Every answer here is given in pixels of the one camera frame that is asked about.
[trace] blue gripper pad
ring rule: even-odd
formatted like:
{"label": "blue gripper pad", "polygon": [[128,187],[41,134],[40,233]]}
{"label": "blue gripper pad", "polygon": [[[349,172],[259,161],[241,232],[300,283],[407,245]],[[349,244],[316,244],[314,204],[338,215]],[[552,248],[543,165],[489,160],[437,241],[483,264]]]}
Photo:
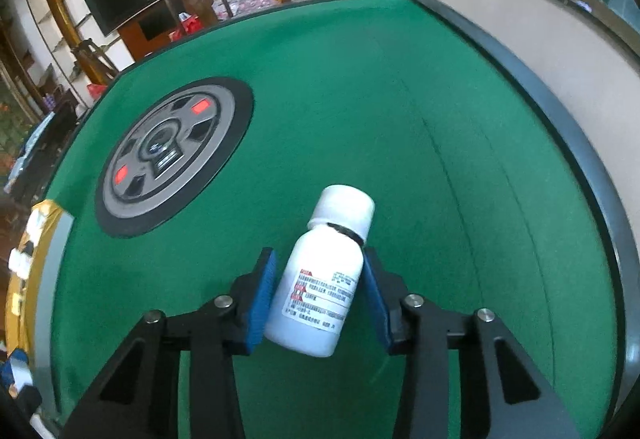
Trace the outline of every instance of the blue gripper pad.
{"label": "blue gripper pad", "polygon": [[29,356],[27,356],[27,353],[22,349],[14,349],[7,360],[0,364],[0,385],[5,389],[8,389],[14,382],[14,371],[12,371],[11,368],[12,359],[19,359],[27,365],[29,364]]}
{"label": "blue gripper pad", "polygon": [[262,275],[258,280],[254,300],[245,320],[247,327],[245,345],[249,353],[252,353],[255,346],[262,341],[264,326],[267,324],[269,316],[273,283],[276,276],[276,252],[273,249],[265,248],[262,250],[252,275],[258,275],[260,269],[262,269]]}
{"label": "blue gripper pad", "polygon": [[365,250],[362,275],[364,276],[367,304],[369,305],[369,312],[373,318],[373,325],[376,328],[378,341],[385,347],[385,350],[389,352],[392,346],[389,309],[383,300],[382,292],[380,292],[376,275],[371,266],[372,260],[377,260],[375,252],[369,249]]}

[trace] white wall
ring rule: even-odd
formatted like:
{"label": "white wall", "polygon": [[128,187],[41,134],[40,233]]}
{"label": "white wall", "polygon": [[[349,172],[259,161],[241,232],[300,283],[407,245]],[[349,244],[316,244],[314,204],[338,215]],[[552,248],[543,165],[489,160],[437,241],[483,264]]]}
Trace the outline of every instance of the white wall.
{"label": "white wall", "polygon": [[640,69],[555,0],[441,0],[507,46],[582,127],[640,242]]}

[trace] metal screw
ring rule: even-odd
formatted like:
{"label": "metal screw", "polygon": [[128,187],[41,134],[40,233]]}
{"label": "metal screw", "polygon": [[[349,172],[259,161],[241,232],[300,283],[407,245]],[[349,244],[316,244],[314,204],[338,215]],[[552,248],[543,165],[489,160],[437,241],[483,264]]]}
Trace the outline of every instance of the metal screw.
{"label": "metal screw", "polygon": [[480,318],[483,322],[493,322],[495,319],[495,313],[491,309],[482,308],[478,309],[476,313],[478,318]]}
{"label": "metal screw", "polygon": [[220,309],[226,309],[227,307],[231,307],[231,304],[233,302],[234,302],[234,299],[231,298],[228,294],[221,294],[215,300],[213,300],[213,304]]}
{"label": "metal screw", "polygon": [[409,307],[418,308],[422,307],[422,304],[424,304],[424,298],[422,298],[419,294],[411,293],[404,297],[404,303],[409,305]]}
{"label": "metal screw", "polygon": [[164,314],[162,314],[162,311],[159,311],[158,309],[151,309],[145,313],[144,319],[148,324],[155,324],[158,323],[163,316]]}

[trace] black circular border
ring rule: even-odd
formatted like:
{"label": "black circular border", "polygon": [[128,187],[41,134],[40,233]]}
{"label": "black circular border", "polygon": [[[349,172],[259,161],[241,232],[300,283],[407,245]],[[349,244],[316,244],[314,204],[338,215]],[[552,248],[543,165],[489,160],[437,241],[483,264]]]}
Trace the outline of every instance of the black circular border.
{"label": "black circular border", "polygon": [[[178,190],[178,192],[173,196],[169,197],[165,202],[160,204],[160,206],[153,208],[142,215],[133,216],[131,218],[118,218],[117,216],[114,216],[104,205],[102,193],[104,189],[104,178],[107,174],[109,164],[121,143],[126,139],[130,130],[139,123],[142,117],[145,117],[145,115],[152,112],[163,101],[166,101],[167,98],[174,94],[184,92],[187,89],[202,85],[222,86],[231,92],[235,101],[234,117],[231,120],[231,125],[226,131],[226,134],[216,151],[213,152],[213,155],[209,160],[196,172],[193,178],[191,178],[185,186]],[[98,178],[98,185],[95,189],[95,217],[98,220],[98,224],[102,228],[102,231],[112,237],[136,237],[157,228],[172,218],[176,213],[180,212],[181,209],[195,199],[198,194],[206,188],[217,173],[220,172],[233,152],[235,152],[236,148],[242,141],[247,128],[249,127],[253,114],[254,93],[249,85],[241,80],[236,80],[235,78],[205,78],[203,80],[197,80],[196,82],[187,83],[169,94],[162,96],[162,98],[146,109],[146,111],[132,123],[124,135],[114,145],[113,150],[105,161],[100,177]]]}

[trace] wooden shelf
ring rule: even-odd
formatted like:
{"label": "wooden shelf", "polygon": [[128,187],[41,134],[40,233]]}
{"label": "wooden shelf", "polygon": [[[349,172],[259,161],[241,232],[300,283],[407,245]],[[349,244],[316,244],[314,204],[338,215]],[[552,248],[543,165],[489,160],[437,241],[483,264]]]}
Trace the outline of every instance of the wooden shelf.
{"label": "wooden shelf", "polygon": [[84,70],[82,70],[78,62],[75,62],[74,68],[71,69],[71,73],[69,74],[69,82],[75,82],[82,74],[84,74]]}
{"label": "wooden shelf", "polygon": [[51,52],[52,53],[56,52],[58,49],[61,49],[65,44],[66,44],[65,38],[64,37],[60,38],[60,40],[58,40],[58,43],[53,46]]}
{"label": "wooden shelf", "polygon": [[82,19],[81,21],[79,21],[76,25],[74,25],[75,29],[79,29],[81,28],[84,24],[87,23],[89,18],[92,18],[94,15],[92,15],[91,13],[87,13]]}
{"label": "wooden shelf", "polygon": [[116,45],[116,43],[118,43],[120,40],[121,40],[121,38],[118,36],[115,40],[110,41],[108,44],[101,45],[100,49],[102,49],[104,52],[106,52],[109,49],[111,49],[114,45]]}
{"label": "wooden shelf", "polygon": [[20,63],[24,67],[24,70],[31,69],[31,66],[33,66],[33,64],[35,63],[35,60],[33,59],[33,56],[31,55],[31,52],[29,50],[27,50],[26,53],[24,53],[20,58]]}
{"label": "wooden shelf", "polygon": [[49,18],[51,18],[51,11],[50,10],[48,10],[45,13],[45,15],[42,18],[40,18],[40,20],[38,20],[36,23],[37,24],[41,24],[42,22],[44,22],[45,20],[48,20]]}

